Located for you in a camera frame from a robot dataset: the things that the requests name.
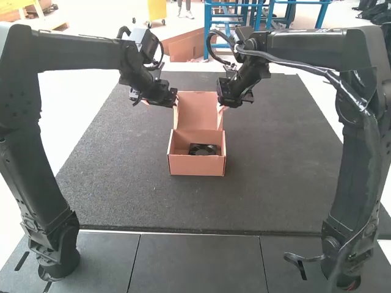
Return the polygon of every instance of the box flap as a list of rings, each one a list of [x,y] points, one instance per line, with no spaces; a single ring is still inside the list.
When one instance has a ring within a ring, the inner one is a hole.
[[[174,129],[222,130],[222,110],[216,92],[178,92]]]

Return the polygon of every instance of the yellow cart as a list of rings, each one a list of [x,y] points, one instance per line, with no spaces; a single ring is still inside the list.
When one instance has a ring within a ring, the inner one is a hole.
[[[167,4],[166,0],[141,0],[141,9],[147,11],[147,17],[145,23],[148,28],[152,27],[152,21],[161,20],[163,26],[166,25],[165,18],[167,17]],[[136,18],[133,17],[133,23],[136,23]]]

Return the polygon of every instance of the floor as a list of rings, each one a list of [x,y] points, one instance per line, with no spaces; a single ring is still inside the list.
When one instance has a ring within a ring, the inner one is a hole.
[[[143,19],[140,11],[141,1],[113,0],[109,7],[106,1],[56,1],[62,13],[69,15],[71,27],[70,34],[99,35],[102,37],[115,37],[120,26],[133,27],[131,18]],[[355,18],[357,12],[351,7],[358,5],[358,0],[335,1],[329,6],[324,20],[324,27],[348,27],[370,24],[365,20]],[[296,19],[293,23],[295,29],[312,28],[315,24],[318,9],[317,5],[299,5]],[[177,18],[176,4],[167,3],[167,25],[154,23],[152,31],[159,38],[167,38],[181,31],[188,31],[203,26],[203,4],[192,3],[194,20]],[[280,14],[283,7],[276,7]],[[222,71],[220,64],[210,61],[207,63],[169,63],[164,68],[170,71]],[[276,73],[298,73],[319,105],[336,135],[342,138],[342,127],[338,123],[334,108],[335,90],[324,83],[321,78],[311,74],[289,70],[272,65],[271,71]],[[88,125],[99,111],[100,107],[116,85],[119,74],[116,71],[79,70],[46,72],[39,75],[42,95],[42,128],[43,144],[49,162],[56,174],[64,164],[72,149],[87,129]],[[20,213],[4,180],[0,178],[0,268],[4,265],[17,243],[20,241],[23,230],[20,228]],[[391,214],[391,179],[388,180],[382,203]],[[380,241],[381,247],[391,261],[391,243]]]

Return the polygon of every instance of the black bag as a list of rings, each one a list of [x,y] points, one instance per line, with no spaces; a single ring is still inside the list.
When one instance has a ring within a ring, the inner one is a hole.
[[[388,23],[389,21],[391,21],[391,10],[381,12],[371,19],[371,23],[377,26],[380,26],[383,23]]]
[[[378,2],[378,0],[360,0],[359,6],[353,7],[352,9],[363,11],[363,10],[375,7],[377,2]]]
[[[374,16],[378,15],[379,13],[386,12],[389,5],[388,3],[382,3],[378,4],[373,8],[369,8],[358,14],[357,18],[363,18],[365,20],[371,20]]]

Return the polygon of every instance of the black carpet mat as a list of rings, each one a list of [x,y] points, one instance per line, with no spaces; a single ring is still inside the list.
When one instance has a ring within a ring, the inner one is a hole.
[[[222,73],[164,72],[180,90]],[[117,85],[57,176],[84,228],[190,233],[319,233],[342,144],[299,76],[274,74],[255,102],[224,113],[225,177],[170,176],[172,110],[131,105]],[[380,210],[382,237],[391,219]]]

